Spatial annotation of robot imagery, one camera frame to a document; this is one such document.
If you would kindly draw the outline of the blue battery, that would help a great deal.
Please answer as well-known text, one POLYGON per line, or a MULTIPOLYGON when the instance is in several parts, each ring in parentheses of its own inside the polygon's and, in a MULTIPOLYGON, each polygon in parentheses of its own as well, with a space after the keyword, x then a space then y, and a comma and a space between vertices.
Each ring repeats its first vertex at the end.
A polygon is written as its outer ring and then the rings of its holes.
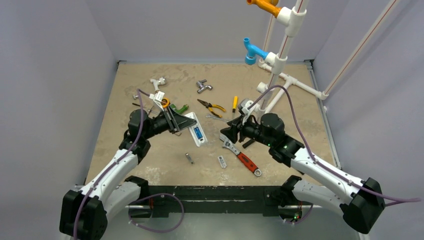
POLYGON ((203 134, 202 134, 202 131, 200 130, 200 128, 199 127, 195 127, 194 128, 194 132, 196 134, 197 139, 199 141, 203 141, 203 134))
POLYGON ((203 138, 202 133, 200 132, 200 130, 197 127, 194 128, 194 133, 195 133, 195 135, 196 135, 196 137, 199 141, 203 138))

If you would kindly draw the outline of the white remote control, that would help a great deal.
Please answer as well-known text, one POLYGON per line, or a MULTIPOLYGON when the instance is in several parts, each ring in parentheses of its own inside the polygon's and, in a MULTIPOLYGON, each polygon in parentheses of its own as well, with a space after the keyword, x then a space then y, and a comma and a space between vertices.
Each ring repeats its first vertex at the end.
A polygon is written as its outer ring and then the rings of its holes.
POLYGON ((191 134, 191 136, 192 136, 192 138, 195 142, 195 145, 197 147, 201 147, 201 146, 205 145, 208 142, 208 139, 206 137, 206 134, 205 134, 205 132, 204 132, 202 126, 201 126, 201 123, 200 123, 197 115, 192 111, 192 112, 186 113, 184 116, 188 117, 192 120, 195 120, 195 124, 188 128, 188 130, 189 130, 189 132, 190 132, 190 134, 191 134))

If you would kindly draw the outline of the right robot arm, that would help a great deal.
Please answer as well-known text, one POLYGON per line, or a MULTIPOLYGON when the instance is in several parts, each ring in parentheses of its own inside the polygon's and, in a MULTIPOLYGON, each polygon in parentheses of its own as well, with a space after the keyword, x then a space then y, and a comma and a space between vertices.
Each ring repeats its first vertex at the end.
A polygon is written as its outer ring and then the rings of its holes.
POLYGON ((309 153, 306 145, 285 132, 283 120, 275 113, 265 114, 259 123, 239 116, 220 130, 220 135, 236 143, 245 138, 268 147, 278 163, 312 177, 321 186, 299 179, 281 189, 280 196, 288 204, 306 201, 341 215, 355 231, 368 234, 386 207, 380 183, 369 177, 363 180, 350 175, 309 153))

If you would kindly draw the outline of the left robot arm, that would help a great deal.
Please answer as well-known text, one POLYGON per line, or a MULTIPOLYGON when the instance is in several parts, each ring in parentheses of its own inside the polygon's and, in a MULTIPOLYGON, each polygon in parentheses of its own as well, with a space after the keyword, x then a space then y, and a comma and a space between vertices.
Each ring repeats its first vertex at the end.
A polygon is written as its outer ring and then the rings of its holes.
POLYGON ((75 240, 99 240, 108 222, 125 206, 151 204, 153 196, 147 180, 127 174, 147 155, 150 138, 163 132, 192 130, 198 123, 194 112, 181 115, 167 107, 149 117, 143 109, 134 110, 112 160, 92 181, 64 195, 59 231, 75 240))

